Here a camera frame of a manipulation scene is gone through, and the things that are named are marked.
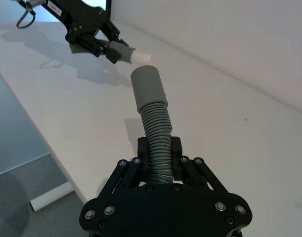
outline gray pipe connector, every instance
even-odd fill
[[[157,68],[147,65],[135,69],[131,74],[131,82],[139,114],[148,104],[160,102],[168,105]]]

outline white table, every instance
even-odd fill
[[[302,237],[302,114],[125,24],[153,54],[184,154],[201,156],[253,211],[246,236]],[[0,25],[0,74],[83,202],[144,135],[129,80],[136,66],[71,55],[60,23]]]

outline gray plastic tube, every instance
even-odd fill
[[[131,82],[149,145],[147,183],[172,183],[172,124],[159,71],[153,66],[139,67],[132,72]]]

